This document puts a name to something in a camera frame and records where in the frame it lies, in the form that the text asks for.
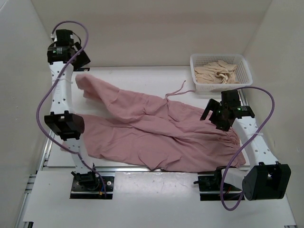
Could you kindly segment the pink trousers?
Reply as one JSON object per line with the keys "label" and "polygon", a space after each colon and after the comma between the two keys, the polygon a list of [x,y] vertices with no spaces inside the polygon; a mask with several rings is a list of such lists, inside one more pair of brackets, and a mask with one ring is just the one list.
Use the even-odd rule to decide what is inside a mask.
{"label": "pink trousers", "polygon": [[167,97],[120,89],[92,75],[76,76],[83,96],[102,103],[111,117],[83,115],[89,156],[151,170],[203,172],[246,160],[237,154],[234,129],[218,130],[201,121],[203,110]]}

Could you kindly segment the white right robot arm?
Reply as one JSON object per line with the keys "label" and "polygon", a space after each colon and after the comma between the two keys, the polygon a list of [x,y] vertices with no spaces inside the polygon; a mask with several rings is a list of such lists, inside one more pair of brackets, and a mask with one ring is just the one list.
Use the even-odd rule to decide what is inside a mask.
{"label": "white right robot arm", "polygon": [[218,130],[225,132],[234,128],[242,146],[233,159],[245,152],[249,160],[248,171],[239,170],[232,162],[216,168],[213,184],[220,191],[221,201],[227,200],[228,186],[239,189],[241,199],[276,200],[284,197],[291,169],[270,152],[261,135],[269,117],[257,126],[253,110],[241,104],[238,90],[234,89],[223,91],[220,102],[210,99],[200,119],[211,121]]}

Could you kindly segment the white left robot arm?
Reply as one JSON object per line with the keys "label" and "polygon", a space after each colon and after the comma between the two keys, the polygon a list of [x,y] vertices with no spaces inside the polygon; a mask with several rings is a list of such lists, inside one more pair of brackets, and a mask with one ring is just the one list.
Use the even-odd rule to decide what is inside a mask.
{"label": "white left robot arm", "polygon": [[52,106],[50,114],[44,117],[45,124],[62,140],[61,145],[70,152],[76,170],[72,172],[75,182],[82,188],[95,190],[100,179],[93,172],[94,163],[88,156],[82,134],[85,130],[83,117],[75,114],[72,105],[72,74],[90,63],[90,59],[75,42],[75,33],[59,29],[47,49],[47,60],[52,74]]}

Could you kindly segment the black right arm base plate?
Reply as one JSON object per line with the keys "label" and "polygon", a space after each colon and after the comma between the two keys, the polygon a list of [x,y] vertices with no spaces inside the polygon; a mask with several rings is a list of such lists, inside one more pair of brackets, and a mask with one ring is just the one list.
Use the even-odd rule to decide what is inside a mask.
{"label": "black right arm base plate", "polygon": [[[216,179],[213,171],[199,172],[198,178],[193,182],[193,184],[199,188],[200,201],[220,201],[220,180]],[[240,194],[240,189],[227,183],[224,184],[224,200],[238,200]]]}

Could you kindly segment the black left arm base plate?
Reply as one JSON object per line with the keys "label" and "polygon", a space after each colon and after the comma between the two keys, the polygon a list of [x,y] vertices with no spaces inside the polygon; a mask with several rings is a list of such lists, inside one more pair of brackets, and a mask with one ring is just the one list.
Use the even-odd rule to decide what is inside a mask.
{"label": "black left arm base plate", "polygon": [[76,174],[73,175],[70,199],[83,200],[112,200],[114,191],[114,176],[103,176],[103,185],[100,177],[95,174]]}

